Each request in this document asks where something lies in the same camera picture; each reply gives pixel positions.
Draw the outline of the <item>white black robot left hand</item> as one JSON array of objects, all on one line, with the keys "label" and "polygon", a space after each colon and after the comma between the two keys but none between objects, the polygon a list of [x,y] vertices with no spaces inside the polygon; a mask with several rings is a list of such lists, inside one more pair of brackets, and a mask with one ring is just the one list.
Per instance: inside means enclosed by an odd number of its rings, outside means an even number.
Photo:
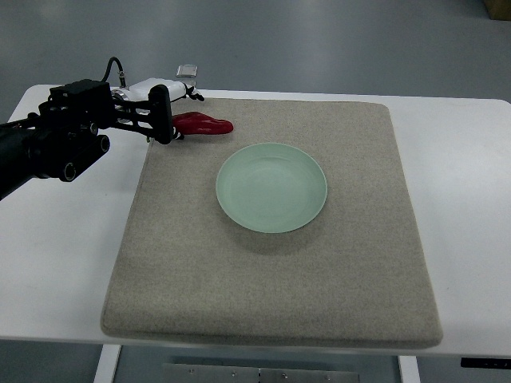
[{"label": "white black robot left hand", "polygon": [[193,85],[153,77],[129,88],[112,89],[112,95],[116,127],[139,132],[160,144],[182,138],[172,123],[171,103],[185,98],[204,101]]}]

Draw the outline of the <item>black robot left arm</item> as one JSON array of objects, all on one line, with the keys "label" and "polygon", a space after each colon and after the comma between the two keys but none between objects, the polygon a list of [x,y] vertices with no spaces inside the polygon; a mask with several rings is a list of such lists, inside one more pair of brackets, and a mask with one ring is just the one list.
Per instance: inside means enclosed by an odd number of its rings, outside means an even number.
[{"label": "black robot left arm", "polygon": [[1,126],[1,197],[33,178],[75,180],[109,150],[107,128],[160,144],[183,137],[173,126],[164,85],[154,85],[142,101],[114,97],[107,77],[53,87],[37,113]]}]

